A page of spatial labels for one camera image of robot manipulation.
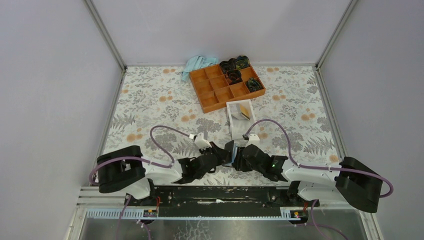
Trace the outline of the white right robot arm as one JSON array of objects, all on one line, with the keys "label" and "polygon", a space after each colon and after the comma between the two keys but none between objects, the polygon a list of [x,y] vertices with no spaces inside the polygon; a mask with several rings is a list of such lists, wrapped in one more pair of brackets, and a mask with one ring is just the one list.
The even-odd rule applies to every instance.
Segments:
[{"label": "white right robot arm", "polygon": [[346,202],[367,213],[376,213],[383,181],[380,176],[353,157],[341,163],[302,167],[287,156],[269,155],[256,145],[239,147],[232,166],[241,172],[256,171],[272,182],[289,183],[287,201]]}]

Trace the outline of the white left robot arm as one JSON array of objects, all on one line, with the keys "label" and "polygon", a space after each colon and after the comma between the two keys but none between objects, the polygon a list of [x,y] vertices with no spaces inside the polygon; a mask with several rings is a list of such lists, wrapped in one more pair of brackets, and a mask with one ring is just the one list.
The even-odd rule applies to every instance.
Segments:
[{"label": "white left robot arm", "polygon": [[125,147],[96,159],[89,175],[101,194],[123,192],[148,206],[155,200],[154,185],[188,184],[214,173],[217,166],[231,159],[228,150],[212,146],[200,150],[197,157],[185,157],[173,164],[145,158],[137,145]]}]

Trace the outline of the black leather card holder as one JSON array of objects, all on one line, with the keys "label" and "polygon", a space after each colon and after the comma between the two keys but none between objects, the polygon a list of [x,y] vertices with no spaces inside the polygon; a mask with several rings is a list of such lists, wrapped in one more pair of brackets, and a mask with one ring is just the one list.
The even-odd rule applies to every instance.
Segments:
[{"label": "black leather card holder", "polygon": [[224,146],[224,150],[228,152],[228,154],[225,157],[225,160],[223,161],[222,165],[224,167],[232,167],[233,163],[237,156],[237,150],[238,146],[234,140],[231,140],[227,142]]}]

